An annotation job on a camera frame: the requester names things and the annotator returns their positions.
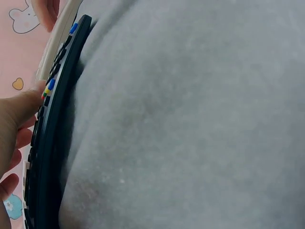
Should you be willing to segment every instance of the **hand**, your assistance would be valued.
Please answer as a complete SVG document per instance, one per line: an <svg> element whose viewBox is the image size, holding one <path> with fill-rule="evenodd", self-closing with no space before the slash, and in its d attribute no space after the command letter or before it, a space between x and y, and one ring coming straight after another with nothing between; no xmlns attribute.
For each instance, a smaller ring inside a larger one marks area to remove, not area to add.
<svg viewBox="0 0 305 229"><path fill-rule="evenodd" d="M41 25L51 32L59 13L60 0L32 0L32 7Z"/></svg>
<svg viewBox="0 0 305 229"><path fill-rule="evenodd" d="M21 161L20 148L31 141L32 132L28 128L35 123L35 113L42 104L41 94L45 82L39 82L35 89L22 92L9 98L0 99L0 179ZM0 225L2 229L10 229L10 219L3 201L5 201L18 185L16 174L9 175L0 183Z"/></svg>

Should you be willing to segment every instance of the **gray fabric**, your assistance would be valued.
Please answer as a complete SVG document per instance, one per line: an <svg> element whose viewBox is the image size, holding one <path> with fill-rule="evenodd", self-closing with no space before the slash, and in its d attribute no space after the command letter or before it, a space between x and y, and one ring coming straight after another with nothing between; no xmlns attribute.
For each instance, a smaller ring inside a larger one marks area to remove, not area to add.
<svg viewBox="0 0 305 229"><path fill-rule="evenodd" d="M84 0L61 228L304 228L304 9Z"/></svg>

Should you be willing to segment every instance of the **blue cartoon sticker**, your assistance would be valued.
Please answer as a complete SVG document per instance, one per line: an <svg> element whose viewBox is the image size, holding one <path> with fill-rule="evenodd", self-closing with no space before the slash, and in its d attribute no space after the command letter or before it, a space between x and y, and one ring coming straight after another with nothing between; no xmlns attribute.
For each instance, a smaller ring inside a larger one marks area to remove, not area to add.
<svg viewBox="0 0 305 229"><path fill-rule="evenodd" d="M22 201L18 196L12 194L4 201L4 206L11 219L16 220L22 216Z"/></svg>

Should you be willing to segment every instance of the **heart sticker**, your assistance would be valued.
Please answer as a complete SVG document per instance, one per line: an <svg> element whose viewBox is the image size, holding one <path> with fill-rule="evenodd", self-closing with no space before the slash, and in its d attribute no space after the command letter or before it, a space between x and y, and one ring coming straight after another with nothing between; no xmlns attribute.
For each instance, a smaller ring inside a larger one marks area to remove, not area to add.
<svg viewBox="0 0 305 229"><path fill-rule="evenodd" d="M21 91L23 89L24 83L23 80L21 78L17 78L15 82L13 82L13 88Z"/></svg>

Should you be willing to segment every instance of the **finger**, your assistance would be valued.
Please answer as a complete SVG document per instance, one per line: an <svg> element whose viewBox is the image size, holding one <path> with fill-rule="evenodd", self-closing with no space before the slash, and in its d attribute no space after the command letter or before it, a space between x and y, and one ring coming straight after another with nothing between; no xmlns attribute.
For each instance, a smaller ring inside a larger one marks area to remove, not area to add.
<svg viewBox="0 0 305 229"><path fill-rule="evenodd" d="M36 117L33 115L28 121L26 121L21 127L20 129L23 129L23 128L30 128L32 126L34 126L36 122Z"/></svg>
<svg viewBox="0 0 305 229"><path fill-rule="evenodd" d="M53 19L48 11L46 0L32 0L32 7L38 17L41 25L43 25L48 32L51 32L54 26Z"/></svg>
<svg viewBox="0 0 305 229"><path fill-rule="evenodd" d="M17 165L19 165L21 160L22 160L22 154L21 154L20 150L15 149L13 156L11 158L11 161L10 161L10 167L8 168L8 170L6 172L9 172L11 169L13 169Z"/></svg>
<svg viewBox="0 0 305 229"><path fill-rule="evenodd" d="M50 13L50 16L52 17L53 23L55 24L57 21L57 15L53 6L53 0L48 0L48 11Z"/></svg>
<svg viewBox="0 0 305 229"><path fill-rule="evenodd" d="M31 142L32 131L29 129L21 129L17 133L16 139L16 149L20 149L22 147L27 146Z"/></svg>
<svg viewBox="0 0 305 229"><path fill-rule="evenodd" d="M19 177L16 174L10 174L0 183L0 198L5 201L13 193L19 183Z"/></svg>
<svg viewBox="0 0 305 229"><path fill-rule="evenodd" d="M1 223L1 228L11 229L10 218L5 209L3 201L0 201L0 223Z"/></svg>
<svg viewBox="0 0 305 229"><path fill-rule="evenodd" d="M53 0L53 8L55 10L56 16L59 14L59 6L60 6L60 0Z"/></svg>
<svg viewBox="0 0 305 229"><path fill-rule="evenodd" d="M35 90L22 92L15 97L6 99L4 108L17 125L17 128L20 128L37 112L42 104L41 94L44 88L45 81L40 81Z"/></svg>

